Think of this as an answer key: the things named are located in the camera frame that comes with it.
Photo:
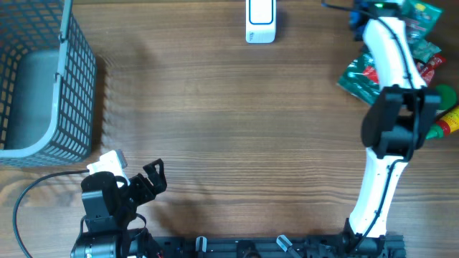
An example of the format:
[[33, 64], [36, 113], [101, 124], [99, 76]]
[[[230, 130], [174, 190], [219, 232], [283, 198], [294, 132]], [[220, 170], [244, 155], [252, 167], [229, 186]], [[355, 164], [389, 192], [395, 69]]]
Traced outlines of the green snack bag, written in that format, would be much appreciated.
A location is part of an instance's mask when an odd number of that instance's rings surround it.
[[[435, 27], [443, 10], [419, 0], [403, 0], [398, 1], [398, 4], [401, 7], [401, 18], [406, 24], [407, 43], [413, 60], [422, 79], [430, 84], [435, 69], [429, 68], [427, 64], [441, 49], [426, 41], [425, 37]], [[365, 49], [351, 62], [340, 76], [338, 85], [369, 105], [375, 102], [379, 95], [379, 80], [368, 50]]]

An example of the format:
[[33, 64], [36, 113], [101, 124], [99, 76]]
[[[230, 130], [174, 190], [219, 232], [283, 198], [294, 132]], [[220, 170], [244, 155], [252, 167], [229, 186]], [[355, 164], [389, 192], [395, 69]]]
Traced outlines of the red Nescafe coffee stick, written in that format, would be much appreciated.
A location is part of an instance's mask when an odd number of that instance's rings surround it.
[[418, 68], [421, 78], [429, 85], [435, 75], [435, 70], [442, 64], [446, 63], [446, 58], [441, 54], [434, 54], [426, 64], [422, 64]]

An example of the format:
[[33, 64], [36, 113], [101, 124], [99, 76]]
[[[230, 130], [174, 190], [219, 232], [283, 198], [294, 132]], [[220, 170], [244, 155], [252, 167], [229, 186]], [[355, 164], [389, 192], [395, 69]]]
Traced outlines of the green-lid spice jar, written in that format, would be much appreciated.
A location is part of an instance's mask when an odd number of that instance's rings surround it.
[[458, 101], [456, 91], [449, 85], [437, 85], [435, 90], [441, 98], [440, 105], [437, 109], [439, 113], [449, 110]]

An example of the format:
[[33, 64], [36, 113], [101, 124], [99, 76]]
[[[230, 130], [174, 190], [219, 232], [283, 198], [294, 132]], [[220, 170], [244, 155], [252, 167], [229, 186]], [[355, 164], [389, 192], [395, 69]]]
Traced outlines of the red sauce bottle green cap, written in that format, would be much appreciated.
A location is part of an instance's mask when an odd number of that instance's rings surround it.
[[429, 129], [426, 139], [444, 138], [447, 135], [458, 130], [458, 110], [456, 106], [452, 110], [444, 114], [437, 122]]

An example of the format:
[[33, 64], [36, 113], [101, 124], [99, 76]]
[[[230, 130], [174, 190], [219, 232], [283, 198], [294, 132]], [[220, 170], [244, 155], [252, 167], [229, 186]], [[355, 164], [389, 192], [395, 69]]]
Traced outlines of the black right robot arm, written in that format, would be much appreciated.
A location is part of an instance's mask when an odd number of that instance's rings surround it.
[[353, 10], [368, 18], [361, 37], [373, 57], [380, 93], [361, 126], [366, 167], [342, 233], [343, 248], [351, 256], [378, 257], [399, 177], [422, 147], [440, 96], [417, 70], [398, 1], [355, 2]]

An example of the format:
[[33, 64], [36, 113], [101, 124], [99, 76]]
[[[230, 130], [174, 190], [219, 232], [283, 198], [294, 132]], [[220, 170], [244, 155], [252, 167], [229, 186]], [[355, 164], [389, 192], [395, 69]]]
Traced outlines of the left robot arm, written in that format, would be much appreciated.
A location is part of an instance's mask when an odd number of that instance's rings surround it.
[[83, 179], [82, 202], [86, 215], [72, 248], [72, 258], [162, 257], [162, 248], [146, 227], [129, 229], [128, 225], [145, 217], [137, 208], [167, 188], [164, 162], [157, 159], [143, 167], [147, 176], [129, 179], [102, 171]]

